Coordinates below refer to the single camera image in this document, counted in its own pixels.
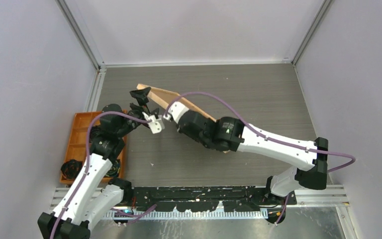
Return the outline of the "light wooden picture frame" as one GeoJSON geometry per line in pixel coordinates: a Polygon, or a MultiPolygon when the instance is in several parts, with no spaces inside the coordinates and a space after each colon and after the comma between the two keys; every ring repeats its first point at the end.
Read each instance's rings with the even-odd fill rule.
{"type": "MultiPolygon", "coordinates": [[[[151,87],[148,85],[138,84],[136,90],[144,89],[145,87],[151,87]]],[[[186,105],[191,111],[198,112],[205,116],[206,118],[212,119],[216,121],[216,119],[210,116],[208,113],[204,112],[201,108],[196,106],[191,101],[185,98],[185,94],[180,95],[179,93],[151,87],[151,91],[148,94],[149,102],[147,103],[147,107],[150,113],[153,115],[159,115],[161,119],[163,119],[163,114],[169,109],[169,107],[176,101],[179,101],[186,105]]]]}

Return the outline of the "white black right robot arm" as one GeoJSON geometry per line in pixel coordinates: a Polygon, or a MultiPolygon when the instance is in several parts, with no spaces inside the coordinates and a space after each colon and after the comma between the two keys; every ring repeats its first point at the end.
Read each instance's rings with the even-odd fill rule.
{"type": "Polygon", "coordinates": [[[268,178],[264,198],[270,204],[277,204],[299,187],[326,188],[327,156],[316,152],[326,149],[325,139],[296,140],[245,125],[237,118],[212,120],[193,110],[169,110],[169,113],[179,133],[208,149],[260,154],[290,164],[290,169],[268,178]]]}

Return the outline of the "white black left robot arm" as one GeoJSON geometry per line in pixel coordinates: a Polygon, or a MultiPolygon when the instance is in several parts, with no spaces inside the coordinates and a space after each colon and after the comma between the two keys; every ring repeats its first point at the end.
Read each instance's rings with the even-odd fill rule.
{"type": "Polygon", "coordinates": [[[45,239],[88,239],[99,220],[116,204],[132,202],[131,182],[110,179],[102,195],[92,198],[97,186],[117,161],[125,147],[124,137],[140,125],[149,126],[159,111],[149,111],[151,87],[130,91],[138,104],[124,113],[117,104],[102,109],[89,124],[86,134],[86,159],[79,174],[52,213],[42,213],[37,221],[45,239]]]}

